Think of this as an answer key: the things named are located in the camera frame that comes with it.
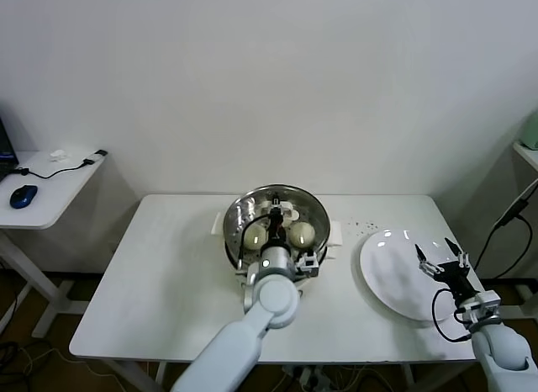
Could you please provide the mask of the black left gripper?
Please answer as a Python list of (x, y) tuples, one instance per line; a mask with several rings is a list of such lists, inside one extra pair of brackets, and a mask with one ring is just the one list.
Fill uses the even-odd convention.
[(278, 196), (272, 197), (272, 206), (268, 215), (269, 226), (267, 228), (268, 245), (285, 245), (287, 242), (286, 231), (283, 227), (284, 216), (281, 212), (282, 203)]

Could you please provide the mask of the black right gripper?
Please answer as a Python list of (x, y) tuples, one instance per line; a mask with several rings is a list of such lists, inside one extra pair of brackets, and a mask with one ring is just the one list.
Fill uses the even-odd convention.
[(447, 285), (455, 302), (465, 302), (474, 298), (478, 291), (473, 288), (467, 276), (470, 272), (469, 255), (464, 252), (454, 241), (445, 237), (445, 242), (456, 261), (441, 263), (439, 267), (430, 262), (418, 244), (415, 244), (419, 269), (436, 281)]

